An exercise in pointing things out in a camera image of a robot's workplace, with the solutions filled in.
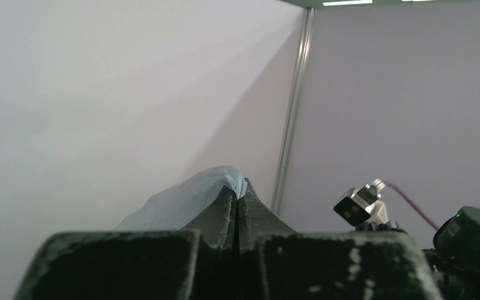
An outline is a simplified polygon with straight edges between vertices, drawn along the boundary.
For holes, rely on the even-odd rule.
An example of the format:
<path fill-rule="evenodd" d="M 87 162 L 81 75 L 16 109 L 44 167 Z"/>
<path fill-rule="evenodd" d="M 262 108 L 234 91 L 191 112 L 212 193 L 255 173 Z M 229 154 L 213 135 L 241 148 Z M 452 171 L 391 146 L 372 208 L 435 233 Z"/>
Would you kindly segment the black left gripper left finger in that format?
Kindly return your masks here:
<path fill-rule="evenodd" d="M 35 254 L 16 299 L 234 299 L 237 199 L 228 188 L 181 229 L 61 232 Z"/>

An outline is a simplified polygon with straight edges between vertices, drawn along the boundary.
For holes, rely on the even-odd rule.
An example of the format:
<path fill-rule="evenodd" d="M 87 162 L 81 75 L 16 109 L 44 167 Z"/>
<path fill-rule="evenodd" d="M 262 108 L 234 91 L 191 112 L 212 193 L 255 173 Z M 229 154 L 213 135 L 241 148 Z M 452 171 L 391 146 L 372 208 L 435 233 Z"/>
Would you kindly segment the light blue plastic trash bag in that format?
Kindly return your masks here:
<path fill-rule="evenodd" d="M 248 182 L 232 166 L 205 169 L 181 184 L 152 195 L 137 211 L 125 217 L 116 231 L 178 230 L 203 212 L 228 188 L 238 198 L 245 196 Z"/>

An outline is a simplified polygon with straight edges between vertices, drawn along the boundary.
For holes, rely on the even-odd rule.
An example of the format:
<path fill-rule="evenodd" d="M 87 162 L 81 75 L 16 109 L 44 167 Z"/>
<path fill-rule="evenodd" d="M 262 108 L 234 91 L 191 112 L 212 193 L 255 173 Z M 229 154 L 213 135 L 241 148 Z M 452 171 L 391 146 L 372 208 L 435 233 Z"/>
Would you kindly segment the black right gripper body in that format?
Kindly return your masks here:
<path fill-rule="evenodd" d="M 480 208 L 463 206 L 423 252 L 443 299 L 480 299 Z"/>

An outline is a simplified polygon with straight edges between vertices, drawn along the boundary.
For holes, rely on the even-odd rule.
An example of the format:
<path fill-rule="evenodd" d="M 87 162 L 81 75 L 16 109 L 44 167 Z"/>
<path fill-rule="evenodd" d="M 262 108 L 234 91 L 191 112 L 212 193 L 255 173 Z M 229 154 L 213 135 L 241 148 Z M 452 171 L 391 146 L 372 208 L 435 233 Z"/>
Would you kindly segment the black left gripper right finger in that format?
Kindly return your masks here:
<path fill-rule="evenodd" d="M 397 231 L 300 233 L 249 185 L 238 202 L 243 299 L 441 299 L 424 253 Z"/>

